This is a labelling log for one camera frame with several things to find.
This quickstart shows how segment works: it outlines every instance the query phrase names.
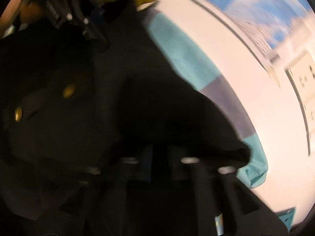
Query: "blue mural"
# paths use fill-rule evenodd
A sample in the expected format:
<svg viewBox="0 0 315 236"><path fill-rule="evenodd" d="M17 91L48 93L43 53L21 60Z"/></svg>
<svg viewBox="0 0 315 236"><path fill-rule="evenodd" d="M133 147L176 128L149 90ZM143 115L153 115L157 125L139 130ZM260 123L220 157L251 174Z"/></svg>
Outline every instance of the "blue mural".
<svg viewBox="0 0 315 236"><path fill-rule="evenodd" d="M208 0L244 31L264 56L312 11L307 0Z"/></svg>

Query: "metal screw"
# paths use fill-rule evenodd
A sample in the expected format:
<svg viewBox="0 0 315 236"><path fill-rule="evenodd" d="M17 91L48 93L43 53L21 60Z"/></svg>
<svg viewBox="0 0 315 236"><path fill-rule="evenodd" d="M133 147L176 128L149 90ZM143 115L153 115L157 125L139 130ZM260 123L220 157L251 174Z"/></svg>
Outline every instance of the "metal screw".
<svg viewBox="0 0 315 236"><path fill-rule="evenodd" d="M222 167L218 169L218 172L222 175L226 175L229 173L233 173L236 171L236 168L234 168L233 166L228 166L228 167Z"/></svg>
<svg viewBox="0 0 315 236"><path fill-rule="evenodd" d="M185 157L181 159L183 164L199 163L200 159L197 157Z"/></svg>
<svg viewBox="0 0 315 236"><path fill-rule="evenodd" d="M67 20L72 20L72 15L70 13L67 14Z"/></svg>

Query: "white wall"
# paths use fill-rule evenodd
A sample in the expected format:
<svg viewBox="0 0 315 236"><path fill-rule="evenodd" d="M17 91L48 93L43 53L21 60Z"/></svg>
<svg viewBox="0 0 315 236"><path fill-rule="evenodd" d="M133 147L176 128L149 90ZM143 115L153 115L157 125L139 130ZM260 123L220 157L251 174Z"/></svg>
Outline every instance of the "white wall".
<svg viewBox="0 0 315 236"><path fill-rule="evenodd" d="M206 1L198 1L233 25L267 63L232 21ZM269 163L267 180L254 193L274 211L296 206L294 223L301 222L315 202L315 154L308 157L300 105L283 70L295 54L276 67L280 88L243 43L200 6L190 0L161 0L157 8L208 54L248 112ZM309 42L308 48L315 53L315 41Z"/></svg>
<svg viewBox="0 0 315 236"><path fill-rule="evenodd" d="M304 50L308 50L315 57L315 14L312 13L303 20L300 30L292 33L276 51L281 60L274 64L276 68L287 68Z"/></svg>

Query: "teal fabric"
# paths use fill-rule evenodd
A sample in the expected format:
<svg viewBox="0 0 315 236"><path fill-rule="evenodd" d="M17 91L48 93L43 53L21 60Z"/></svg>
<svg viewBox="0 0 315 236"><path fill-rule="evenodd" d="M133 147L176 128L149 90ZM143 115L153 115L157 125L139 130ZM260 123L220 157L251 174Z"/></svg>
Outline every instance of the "teal fabric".
<svg viewBox="0 0 315 236"><path fill-rule="evenodd" d="M148 30L173 69L197 90L221 75L207 55L162 13L154 17Z"/></svg>
<svg viewBox="0 0 315 236"><path fill-rule="evenodd" d="M174 70L195 89L201 91L222 75L201 48L164 14L157 14L147 30ZM267 159L257 134L243 141L251 148L252 157L247 166L239 169L237 176L247 187L257 187L266 180Z"/></svg>
<svg viewBox="0 0 315 236"><path fill-rule="evenodd" d="M248 188L260 186L267 177L268 162L257 134L243 139L243 142L251 149L251 158L248 165L240 168L237 177Z"/></svg>
<svg viewBox="0 0 315 236"><path fill-rule="evenodd" d="M291 208L291 209L287 209L287 210L276 213L276 215L280 218L280 220L288 228L288 231L291 230L295 212L296 212L296 208Z"/></svg>

